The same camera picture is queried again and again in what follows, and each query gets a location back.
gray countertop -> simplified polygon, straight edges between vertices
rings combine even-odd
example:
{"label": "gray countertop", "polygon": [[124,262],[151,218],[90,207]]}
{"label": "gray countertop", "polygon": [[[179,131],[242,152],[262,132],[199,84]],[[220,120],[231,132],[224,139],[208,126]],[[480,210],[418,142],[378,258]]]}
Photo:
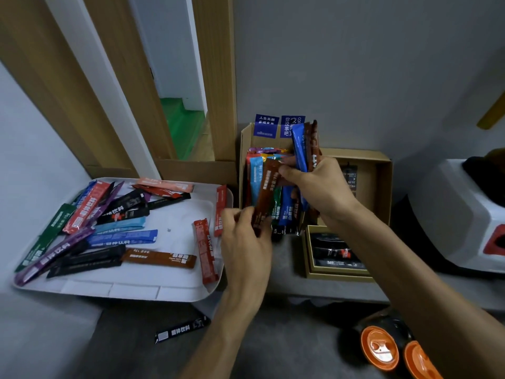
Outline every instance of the gray countertop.
{"label": "gray countertop", "polygon": [[[305,278],[301,237],[284,235],[274,243],[267,292],[294,297],[389,303],[376,283]],[[439,274],[442,280],[474,304],[489,311],[505,311],[505,280],[484,280]]]}

green floor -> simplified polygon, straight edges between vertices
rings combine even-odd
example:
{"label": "green floor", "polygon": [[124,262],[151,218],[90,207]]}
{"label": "green floor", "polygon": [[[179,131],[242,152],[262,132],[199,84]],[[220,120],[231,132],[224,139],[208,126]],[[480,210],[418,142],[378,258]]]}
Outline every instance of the green floor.
{"label": "green floor", "polygon": [[188,159],[205,121],[205,114],[203,111],[186,110],[182,98],[162,98],[160,101],[177,158]]}

orange lid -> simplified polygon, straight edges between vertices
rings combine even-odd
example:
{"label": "orange lid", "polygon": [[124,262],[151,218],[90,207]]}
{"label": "orange lid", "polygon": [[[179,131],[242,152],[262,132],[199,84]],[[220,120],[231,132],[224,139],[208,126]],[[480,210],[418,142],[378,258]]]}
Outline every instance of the orange lid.
{"label": "orange lid", "polygon": [[377,326],[368,326],[363,330],[361,349],[367,360],[379,370],[394,370],[400,361],[395,340],[386,330]]}
{"label": "orange lid", "polygon": [[415,379],[442,379],[418,341],[411,341],[403,351],[405,365]]}

green coffee packet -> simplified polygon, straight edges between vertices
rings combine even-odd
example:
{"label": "green coffee packet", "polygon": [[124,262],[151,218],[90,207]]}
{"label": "green coffee packet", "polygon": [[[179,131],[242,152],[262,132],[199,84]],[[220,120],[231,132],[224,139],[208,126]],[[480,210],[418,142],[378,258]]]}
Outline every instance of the green coffee packet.
{"label": "green coffee packet", "polygon": [[274,207],[272,209],[272,220],[278,221],[281,215],[281,196],[282,196],[282,187],[277,186],[274,189]]}
{"label": "green coffee packet", "polygon": [[30,263],[39,259],[41,255],[44,255],[49,245],[53,243],[53,241],[56,239],[60,231],[67,224],[68,220],[74,213],[75,209],[76,209],[75,206],[69,203],[64,203],[61,205],[60,209],[56,212],[49,225],[38,237],[38,240],[35,243],[35,245],[33,245],[33,247],[28,252],[28,255],[16,268],[16,272],[21,271]]}

white appliance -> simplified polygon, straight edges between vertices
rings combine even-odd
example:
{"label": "white appliance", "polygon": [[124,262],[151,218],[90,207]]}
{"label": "white appliance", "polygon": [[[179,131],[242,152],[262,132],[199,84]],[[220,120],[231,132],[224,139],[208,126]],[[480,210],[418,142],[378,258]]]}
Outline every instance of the white appliance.
{"label": "white appliance", "polygon": [[413,212],[437,250],[459,267],[505,273],[505,208],[446,159],[408,193]]}

